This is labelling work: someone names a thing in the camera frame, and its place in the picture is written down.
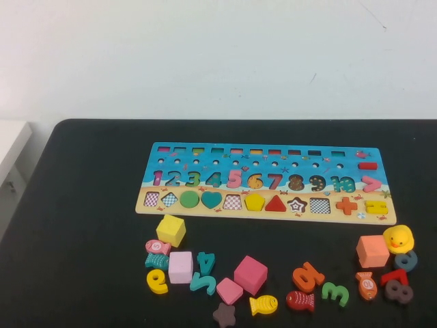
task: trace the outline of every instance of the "pink cube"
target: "pink cube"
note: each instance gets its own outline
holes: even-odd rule
[[[383,267],[390,256],[383,235],[361,236],[356,252],[363,268]]]
[[[234,281],[253,296],[267,280],[267,267],[246,256],[234,271]]]
[[[189,284],[193,278],[193,255],[190,251],[170,253],[169,278],[171,284]]]
[[[243,288],[229,278],[223,279],[216,287],[217,293],[227,304],[234,304],[243,295]]]

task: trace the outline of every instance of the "orange cube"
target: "orange cube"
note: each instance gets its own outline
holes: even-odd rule
[[[361,236],[356,252],[363,268],[383,267],[390,256],[383,235]]]

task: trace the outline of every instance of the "wooden puzzle board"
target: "wooden puzzle board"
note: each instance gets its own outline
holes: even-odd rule
[[[158,142],[136,212],[396,223],[377,148]]]

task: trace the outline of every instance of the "green heart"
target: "green heart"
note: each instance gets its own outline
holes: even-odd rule
[[[211,193],[210,191],[205,191],[202,193],[202,203],[208,208],[214,208],[221,203],[221,193]]]

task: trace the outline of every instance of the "teal fish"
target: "teal fish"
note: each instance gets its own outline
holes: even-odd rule
[[[144,265],[146,268],[167,270],[169,268],[169,257],[162,254],[149,253],[145,259]]]

